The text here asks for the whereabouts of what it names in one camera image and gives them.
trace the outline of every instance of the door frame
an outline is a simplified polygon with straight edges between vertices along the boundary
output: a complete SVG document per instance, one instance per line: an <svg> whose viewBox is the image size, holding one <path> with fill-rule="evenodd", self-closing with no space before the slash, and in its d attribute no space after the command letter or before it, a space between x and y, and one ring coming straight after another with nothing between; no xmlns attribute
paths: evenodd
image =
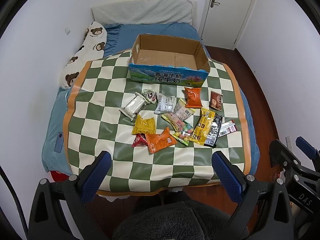
<svg viewBox="0 0 320 240"><path fill-rule="evenodd" d="M203 9L203 12L202 12L201 22L200 22L199 31L198 31L198 34L199 34L200 38L202 38L205 21L207 19L208 11L209 11L209 8L210 8L210 2L211 2L211 0L205 0L205 3L204 3L204 9ZM251 2L250 2L247 14L245 15L244 22L242 23L242 26L240 28L240 31L239 31L238 35L237 35L236 41L232 46L232 50L234 50L236 48L237 44L238 44L238 41L239 41L239 39L241 37L241 34L242 34L243 30L244 30L244 27L245 27L245 25L246 25L246 23L248 21L250 13L252 11L252 7L254 5L254 2L255 2L255 0L251 0Z"/></svg>

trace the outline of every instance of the snack bag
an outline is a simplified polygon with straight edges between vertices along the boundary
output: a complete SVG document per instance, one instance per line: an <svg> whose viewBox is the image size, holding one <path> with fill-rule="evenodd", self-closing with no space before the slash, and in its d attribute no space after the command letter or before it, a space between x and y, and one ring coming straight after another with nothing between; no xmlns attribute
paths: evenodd
<svg viewBox="0 0 320 240"><path fill-rule="evenodd" d="M147 143L146 137L143 134L138 133L131 147L147 146L147 145L148 143Z"/></svg>
<svg viewBox="0 0 320 240"><path fill-rule="evenodd" d="M173 113L173 104L175 96L166 96L161 93L157 93L158 105L155 114Z"/></svg>
<svg viewBox="0 0 320 240"><path fill-rule="evenodd" d="M157 102L157 92L150 89L143 89L142 95L150 102L155 104Z"/></svg>
<svg viewBox="0 0 320 240"><path fill-rule="evenodd" d="M222 104L222 94L211 91L209 106L213 109L221 111L221 104Z"/></svg>
<svg viewBox="0 0 320 240"><path fill-rule="evenodd" d="M188 146L189 144L189 137L193 132L193 127L191 124L183 121L183 127L181 130L175 132L172 136L175 137L179 142Z"/></svg>
<svg viewBox="0 0 320 240"><path fill-rule="evenodd" d="M146 139L150 153L155 153L177 143L170 134L169 127L164 129L161 134L146 134Z"/></svg>
<svg viewBox="0 0 320 240"><path fill-rule="evenodd" d="M195 109L186 108L186 102L180 98L174 107L174 113L163 114L161 118L170 123L173 129L177 132L181 131L185 125L183 121L188 119L194 113Z"/></svg>
<svg viewBox="0 0 320 240"><path fill-rule="evenodd" d="M120 112L129 117L132 121L137 113L149 102L145 97L138 92L135 93L136 97L130 101L125 107L119 108Z"/></svg>
<svg viewBox="0 0 320 240"><path fill-rule="evenodd" d="M190 141L214 148L221 128L222 116L201 108L201 117Z"/></svg>
<svg viewBox="0 0 320 240"><path fill-rule="evenodd" d="M137 119L134 123L134 127L132 129L131 134L137 134L137 133L156 133L156 121L155 118L149 118L149 119L142 119L140 114L137 114Z"/></svg>
<svg viewBox="0 0 320 240"><path fill-rule="evenodd" d="M219 136L218 136L218 137L227 135L227 134L232 133L232 132L236 132L237 130L238 130L238 129L237 129L237 127L236 127L235 121L230 120L230 121L228 121L228 122L224 122L224 123L221 125L221 129L220 129L220 132L219 132Z"/></svg>
<svg viewBox="0 0 320 240"><path fill-rule="evenodd" d="M200 108L202 103L200 100L200 91L201 88L184 88L187 94L187 103L186 107Z"/></svg>

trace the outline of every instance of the red snack bag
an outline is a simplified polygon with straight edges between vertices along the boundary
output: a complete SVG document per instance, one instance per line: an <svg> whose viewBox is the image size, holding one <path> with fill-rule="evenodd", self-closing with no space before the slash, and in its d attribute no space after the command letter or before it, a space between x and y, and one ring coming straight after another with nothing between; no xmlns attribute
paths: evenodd
<svg viewBox="0 0 320 240"><path fill-rule="evenodd" d="M145 138L145 136L142 133L138 133L136 135L136 138L134 139L131 147L137 147L137 146L147 146L147 140Z"/></svg>

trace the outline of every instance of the blue gripper pad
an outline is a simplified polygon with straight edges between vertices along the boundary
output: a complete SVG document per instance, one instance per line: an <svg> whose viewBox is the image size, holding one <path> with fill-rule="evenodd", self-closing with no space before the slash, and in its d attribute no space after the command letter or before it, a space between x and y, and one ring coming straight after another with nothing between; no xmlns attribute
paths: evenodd
<svg viewBox="0 0 320 240"><path fill-rule="evenodd" d="M299 136L296 139L296 146L302 150L302 152L310 159L310 160L315 160L317 150L313 148L313 146L308 143L304 138Z"/></svg>
<svg viewBox="0 0 320 240"><path fill-rule="evenodd" d="M231 201L240 204L243 200L243 186L226 164L226 162L229 162L229 160L223 155L221 151L217 151L213 153L211 161L212 167L217 173Z"/></svg>
<svg viewBox="0 0 320 240"><path fill-rule="evenodd" d="M83 203L93 200L97 190L111 167L111 163L112 160L110 153L102 151L95 161L91 165L86 166L81 172L82 174L86 168L88 168L88 170L90 169L87 179L83 183L81 189L80 198Z"/></svg>

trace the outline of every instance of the white door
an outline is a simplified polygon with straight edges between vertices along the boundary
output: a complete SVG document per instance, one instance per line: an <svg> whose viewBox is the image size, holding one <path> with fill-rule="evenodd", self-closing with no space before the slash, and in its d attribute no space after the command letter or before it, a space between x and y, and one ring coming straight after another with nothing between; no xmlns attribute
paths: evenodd
<svg viewBox="0 0 320 240"><path fill-rule="evenodd" d="M202 41L204 45L231 49L236 42L251 0L214 1L215 3L212 3L210 0Z"/></svg>

